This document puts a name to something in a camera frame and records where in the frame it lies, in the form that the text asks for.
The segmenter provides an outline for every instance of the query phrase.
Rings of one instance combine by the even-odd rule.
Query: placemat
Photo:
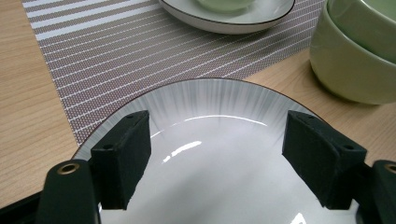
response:
[[[282,22],[219,35],[157,0],[22,0],[78,144],[147,91],[198,77],[243,79],[309,46],[323,0],[297,0]]]

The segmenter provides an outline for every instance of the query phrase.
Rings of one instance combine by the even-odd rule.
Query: large white plate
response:
[[[77,152],[93,147],[122,117],[147,109],[152,154],[127,211],[103,223],[355,223],[322,208],[281,155],[288,110],[313,114],[262,86],[195,79],[148,92],[122,107]]]
[[[278,24],[291,11],[295,0],[256,0],[234,13],[210,11],[196,0],[159,1],[170,14],[191,26],[220,34],[241,35]]]

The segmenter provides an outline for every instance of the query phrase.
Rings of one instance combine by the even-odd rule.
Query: wooden table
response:
[[[319,85],[303,50],[249,78],[307,106],[369,149],[396,161],[396,104],[341,100]],[[78,149],[19,1],[0,2],[0,207],[40,191],[47,171]]]

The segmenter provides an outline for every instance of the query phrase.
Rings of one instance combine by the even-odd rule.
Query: screw hole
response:
[[[58,169],[58,174],[59,175],[69,175],[73,172],[75,172],[79,168],[79,165],[77,163],[69,163],[66,165],[63,165],[61,168]]]
[[[111,144],[103,146],[103,149],[111,149],[111,148],[113,148],[113,145],[111,145]]]
[[[344,148],[349,149],[349,150],[353,150],[355,149],[353,146],[351,145],[344,145]]]
[[[396,174],[396,165],[386,164],[385,167],[392,173]]]

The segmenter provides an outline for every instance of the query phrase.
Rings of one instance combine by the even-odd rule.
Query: gray woven placemat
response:
[[[178,21],[156,0],[22,0],[81,144],[120,106],[197,77],[243,79],[309,46],[323,0],[297,0],[269,30],[218,35]]]

